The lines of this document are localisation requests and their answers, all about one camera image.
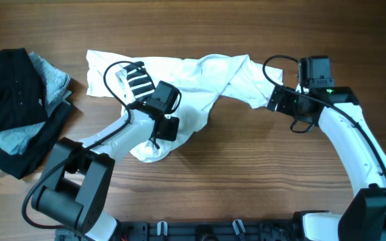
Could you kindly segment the white polo shirt black print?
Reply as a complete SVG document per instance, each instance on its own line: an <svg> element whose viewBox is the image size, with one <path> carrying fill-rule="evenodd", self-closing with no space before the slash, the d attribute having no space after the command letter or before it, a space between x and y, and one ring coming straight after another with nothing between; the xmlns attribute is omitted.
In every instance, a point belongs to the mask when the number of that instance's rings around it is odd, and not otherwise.
<svg viewBox="0 0 386 241"><path fill-rule="evenodd" d="M283 71L263 67L248 55L211 54L200 59L169 57L130 58L120 54L88 50L87 95L118 96L129 104L144 97L159 81L175 86L182 95L174 116L180 119L174 142L143 142L131 150L138 160L151 163L183 145L208 122L219 96L248 103L251 108L267 106L276 84L282 84Z"/></svg>

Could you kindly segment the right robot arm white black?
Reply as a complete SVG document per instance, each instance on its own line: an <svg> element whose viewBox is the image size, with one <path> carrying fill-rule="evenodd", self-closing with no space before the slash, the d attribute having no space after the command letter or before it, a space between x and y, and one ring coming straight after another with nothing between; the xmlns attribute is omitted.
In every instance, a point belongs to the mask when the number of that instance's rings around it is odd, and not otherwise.
<svg viewBox="0 0 386 241"><path fill-rule="evenodd" d="M297 88L274 84L267 105L330 139L350 179L354 198L342 215L297 212L298 240L386 240L386 154L366 124L354 92L335 86L326 56L291 59L298 65Z"/></svg>

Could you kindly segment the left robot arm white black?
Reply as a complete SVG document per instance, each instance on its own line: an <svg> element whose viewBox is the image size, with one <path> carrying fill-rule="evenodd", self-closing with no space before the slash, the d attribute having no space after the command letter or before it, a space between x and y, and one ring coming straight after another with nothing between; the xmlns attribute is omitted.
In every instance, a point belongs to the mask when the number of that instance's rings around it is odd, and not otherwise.
<svg viewBox="0 0 386 241"><path fill-rule="evenodd" d="M179 119L172 113L181 92L159 82L145 98L125 106L126 114L80 142L60 139L39 181L25 199L57 221L56 240L124 240L120 221L104 210L115 163L146 141L173 141Z"/></svg>

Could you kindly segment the black folded garment bottom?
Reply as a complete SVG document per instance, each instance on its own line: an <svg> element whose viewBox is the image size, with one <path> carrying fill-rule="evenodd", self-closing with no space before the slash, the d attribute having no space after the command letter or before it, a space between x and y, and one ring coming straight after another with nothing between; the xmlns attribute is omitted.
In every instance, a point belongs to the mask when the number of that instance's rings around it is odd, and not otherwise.
<svg viewBox="0 0 386 241"><path fill-rule="evenodd" d="M17 179L32 174L58 141L71 110L69 102L59 104L39 133L30 140L23 154L9 155L0 149L0 170Z"/></svg>

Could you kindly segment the light blue denim garment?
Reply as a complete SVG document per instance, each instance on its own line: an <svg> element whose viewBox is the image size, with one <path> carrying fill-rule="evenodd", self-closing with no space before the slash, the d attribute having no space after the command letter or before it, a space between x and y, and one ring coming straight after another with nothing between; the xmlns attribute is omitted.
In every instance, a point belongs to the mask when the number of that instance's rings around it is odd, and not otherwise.
<svg viewBox="0 0 386 241"><path fill-rule="evenodd" d="M56 107L71 94L68 90L70 76L57 69L38 54L31 52L29 58L45 87L45 110L51 115ZM44 128L46 122L0 132L0 149L10 155L22 154L31 140Z"/></svg>

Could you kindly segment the black folded polo shirt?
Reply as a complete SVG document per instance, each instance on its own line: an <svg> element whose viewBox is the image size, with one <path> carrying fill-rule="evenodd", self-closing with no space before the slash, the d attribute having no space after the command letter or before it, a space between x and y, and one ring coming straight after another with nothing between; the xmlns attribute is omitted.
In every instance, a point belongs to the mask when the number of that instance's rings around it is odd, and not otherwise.
<svg viewBox="0 0 386 241"><path fill-rule="evenodd" d="M45 87L24 48L0 51L0 132L47 121Z"/></svg>

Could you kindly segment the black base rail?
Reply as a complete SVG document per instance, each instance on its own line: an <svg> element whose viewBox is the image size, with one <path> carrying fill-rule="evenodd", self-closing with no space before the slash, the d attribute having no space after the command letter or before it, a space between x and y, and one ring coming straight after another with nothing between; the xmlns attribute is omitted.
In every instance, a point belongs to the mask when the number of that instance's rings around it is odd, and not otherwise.
<svg viewBox="0 0 386 241"><path fill-rule="evenodd" d="M307 230L299 220L262 220L244 222L119 222L113 233L75 234L67 229L58 229L55 240L338 240L336 227L326 229L324 225Z"/></svg>

